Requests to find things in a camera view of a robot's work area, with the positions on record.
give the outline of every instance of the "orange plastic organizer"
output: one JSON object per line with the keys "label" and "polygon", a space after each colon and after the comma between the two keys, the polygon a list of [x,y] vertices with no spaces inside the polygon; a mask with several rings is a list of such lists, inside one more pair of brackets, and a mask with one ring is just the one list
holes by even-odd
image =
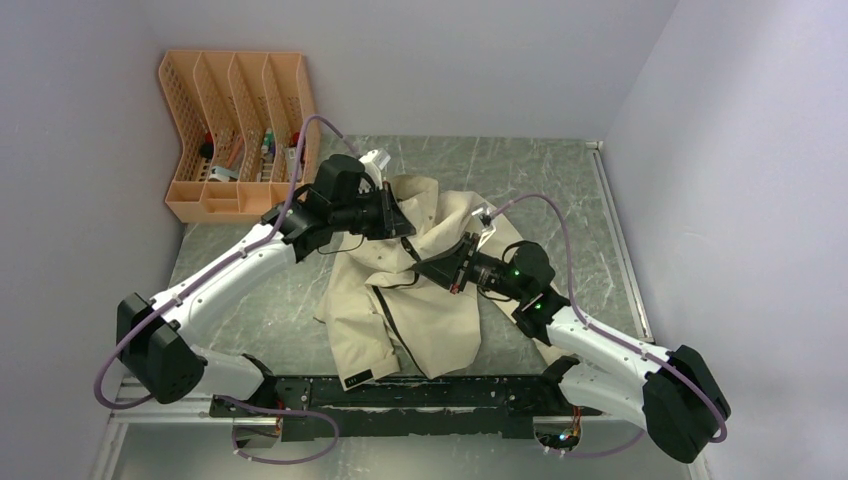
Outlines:
{"label": "orange plastic organizer", "polygon": [[[303,119],[315,113],[306,62],[299,53],[171,50],[159,66],[159,81],[182,140],[177,171],[165,203],[185,223],[255,222],[285,200],[285,148]],[[263,162],[260,148],[271,128],[277,148]],[[214,154],[199,151],[207,132]],[[213,167],[224,166],[238,136],[244,157],[238,180],[207,181]],[[301,181],[315,176],[321,129],[309,129]]]}

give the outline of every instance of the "black zipper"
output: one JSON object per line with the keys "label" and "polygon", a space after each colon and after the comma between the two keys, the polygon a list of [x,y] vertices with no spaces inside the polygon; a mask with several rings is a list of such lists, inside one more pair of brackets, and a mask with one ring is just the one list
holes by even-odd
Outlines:
{"label": "black zipper", "polygon": [[398,337],[400,344],[403,346],[406,353],[409,355],[409,358],[412,360],[412,363],[415,364],[415,368],[418,369],[422,374],[424,370],[421,370],[421,367],[418,366],[418,362],[415,361],[415,357],[412,356],[412,351],[409,350],[409,347],[406,346],[406,342],[403,341],[403,337],[400,336],[400,332],[397,330],[397,325],[395,324],[395,319],[392,317],[392,312],[389,311],[389,305],[386,303],[386,299],[383,298],[383,292],[380,291],[379,288],[372,286],[372,290],[374,290],[374,294],[377,295],[377,301],[380,302],[380,307],[383,309],[383,314],[386,316],[386,321],[389,322],[389,327],[391,327],[392,331],[395,332],[395,336]]}
{"label": "black zipper", "polygon": [[[418,255],[418,252],[415,251],[415,248],[412,246],[412,243],[410,243],[410,241],[407,240],[406,237],[401,237],[400,244],[403,246],[404,251],[407,254],[409,254],[409,256],[412,257],[412,259],[415,260],[416,263],[421,261],[421,256]],[[415,275],[413,275],[413,277],[412,277],[412,283],[404,283],[404,284],[401,284],[401,285],[392,285],[391,287],[383,287],[383,288],[391,290],[393,288],[415,286],[415,284],[418,283],[418,279],[420,277],[418,276],[418,272],[414,272],[414,273],[415,273]]]}

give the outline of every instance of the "white wall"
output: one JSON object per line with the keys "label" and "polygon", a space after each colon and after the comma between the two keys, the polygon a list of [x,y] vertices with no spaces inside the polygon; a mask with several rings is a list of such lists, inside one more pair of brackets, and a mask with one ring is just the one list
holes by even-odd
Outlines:
{"label": "white wall", "polygon": [[682,0],[606,138],[648,315],[733,414],[716,479],[844,478],[848,6]]}
{"label": "white wall", "polygon": [[677,0],[143,0],[168,48],[302,51],[350,134],[602,138]]}
{"label": "white wall", "polygon": [[179,146],[145,22],[107,0],[0,14],[3,478],[88,478],[117,304],[162,288],[173,264],[180,226],[162,199]]}

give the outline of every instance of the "tabletop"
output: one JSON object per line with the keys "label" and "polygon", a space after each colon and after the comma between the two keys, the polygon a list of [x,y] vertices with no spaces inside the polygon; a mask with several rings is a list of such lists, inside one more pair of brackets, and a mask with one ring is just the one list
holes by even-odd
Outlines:
{"label": "tabletop", "polygon": [[[587,313],[618,330],[644,337],[622,258],[611,199],[603,175],[583,141],[474,137],[351,137],[361,151],[384,148],[392,156],[388,176],[435,178],[442,191],[471,190],[494,205],[523,193],[540,192],[565,212],[574,252],[575,290]],[[333,135],[323,136],[319,158],[345,153]],[[565,243],[559,222],[541,200],[520,202],[505,214],[527,240],[541,244],[565,291]],[[191,224],[186,227],[171,285],[234,245],[250,225]],[[221,312],[217,328],[200,346],[222,353],[250,353],[278,375],[336,374],[326,327],[313,319],[333,267],[332,255],[310,255],[273,275],[237,304]],[[475,361],[451,375],[539,373],[545,362],[490,300],[480,298],[482,344]],[[395,348],[402,374],[417,374],[402,348]]]}

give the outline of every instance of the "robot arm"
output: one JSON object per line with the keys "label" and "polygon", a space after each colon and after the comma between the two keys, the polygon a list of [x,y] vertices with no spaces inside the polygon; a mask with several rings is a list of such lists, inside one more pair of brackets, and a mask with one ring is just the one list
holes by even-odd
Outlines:
{"label": "robot arm", "polygon": [[[319,167],[315,182],[295,192],[298,200],[288,212],[275,207],[227,252],[149,302],[138,294],[128,296],[118,306],[118,341],[154,306],[169,301],[175,306],[134,337],[122,350],[120,361],[159,403],[175,402],[196,391],[274,407],[274,376],[260,361],[249,355],[213,352],[198,343],[217,328],[227,306],[272,273],[284,271],[330,243],[334,232],[351,232],[369,240],[415,234],[391,186],[382,180],[380,170],[387,161],[382,150],[368,152],[359,160],[331,156]],[[281,214],[285,218],[275,231]],[[266,238],[269,241],[258,248],[246,248]],[[222,261],[234,254],[239,258],[221,268]],[[202,285],[182,296],[194,283]]]}
{"label": "robot arm", "polygon": [[627,420],[647,431],[669,456],[685,463],[694,461],[719,430],[719,422],[704,399],[675,373],[703,392],[722,419],[730,415],[730,407],[700,354],[685,345],[672,352],[641,342],[582,310],[583,318],[579,318],[569,299],[551,288],[554,271],[538,244],[516,244],[509,261],[481,253],[480,244],[478,235],[466,233],[451,250],[419,262],[413,269],[452,293],[471,282],[517,300],[512,317],[525,335],[574,352],[557,372],[569,403]]}
{"label": "robot arm", "polygon": [[[128,296],[118,307],[119,343],[147,321],[156,306],[175,305],[132,337],[121,350],[120,361],[163,404],[196,391],[275,408],[277,381],[265,365],[250,355],[201,348],[198,342],[208,338],[228,305],[272,273],[327,245],[334,232],[368,240],[414,235],[391,186],[382,180],[380,170],[387,157],[384,151],[369,152],[359,160],[331,156],[319,167],[315,182],[295,192],[297,201],[287,212],[274,208],[266,213],[209,266],[150,301],[137,294]],[[245,248],[265,239],[269,241],[258,248]],[[554,271],[538,244],[522,242],[509,261],[480,253],[479,245],[480,237],[466,234],[452,249],[419,262],[413,270],[452,293],[471,282],[517,300],[512,316],[525,335],[576,354],[557,363],[563,366],[557,372],[559,386],[569,403],[625,419],[646,430],[673,458],[693,461],[717,431],[716,416],[668,369],[647,357],[683,372],[726,419],[730,408],[700,355],[685,346],[670,352],[639,342],[585,313],[579,318],[570,301],[550,287]],[[221,267],[221,260],[234,255],[238,258]],[[202,286],[181,296],[195,283]],[[615,339],[638,345],[641,353],[634,354]]]}

